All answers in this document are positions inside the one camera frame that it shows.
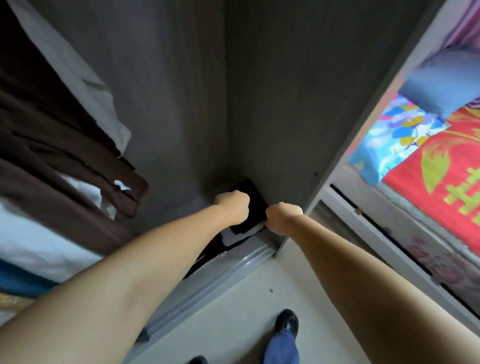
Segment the forearm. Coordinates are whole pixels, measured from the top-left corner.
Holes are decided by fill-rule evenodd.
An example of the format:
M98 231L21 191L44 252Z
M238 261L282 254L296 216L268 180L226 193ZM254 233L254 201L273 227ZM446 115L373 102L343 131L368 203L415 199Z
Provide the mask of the forearm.
M307 216L288 234L373 363L477 363L480 340L390 267Z
M156 307L228 225L222 208L211 206L138 237L6 324L0 361L121 363Z

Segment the red bedspread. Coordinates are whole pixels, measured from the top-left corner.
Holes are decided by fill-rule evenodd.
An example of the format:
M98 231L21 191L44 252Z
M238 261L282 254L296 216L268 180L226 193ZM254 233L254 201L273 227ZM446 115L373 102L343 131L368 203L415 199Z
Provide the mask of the red bedspread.
M480 110L448 121L383 182L480 255Z

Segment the fist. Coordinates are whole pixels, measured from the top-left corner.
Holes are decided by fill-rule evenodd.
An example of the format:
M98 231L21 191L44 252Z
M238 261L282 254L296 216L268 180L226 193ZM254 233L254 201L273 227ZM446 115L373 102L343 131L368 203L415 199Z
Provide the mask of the fist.
M248 217L250 197L240 191L225 192L215 197L214 204L224 208L228 226L238 225Z
M303 215L303 210L297 205L279 202L266 210L266 226L277 235L287 235L288 223L295 216Z

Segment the floor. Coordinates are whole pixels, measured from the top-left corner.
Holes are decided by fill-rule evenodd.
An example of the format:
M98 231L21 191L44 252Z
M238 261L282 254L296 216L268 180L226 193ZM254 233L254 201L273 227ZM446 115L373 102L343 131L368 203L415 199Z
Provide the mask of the floor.
M312 217L364 244L325 206L319 206ZM369 363L294 242L132 363L185 364L200 354L210 364L260 363L275 317L284 308L299 316L297 347L302 364Z

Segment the foot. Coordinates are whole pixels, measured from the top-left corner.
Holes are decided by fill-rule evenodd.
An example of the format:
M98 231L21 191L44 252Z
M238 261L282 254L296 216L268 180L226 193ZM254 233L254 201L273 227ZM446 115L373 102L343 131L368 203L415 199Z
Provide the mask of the foot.
M288 330L294 338L299 332L299 319L292 311L285 309L276 317L275 333L278 334L281 330Z
M204 356L195 356L188 364L208 364Z

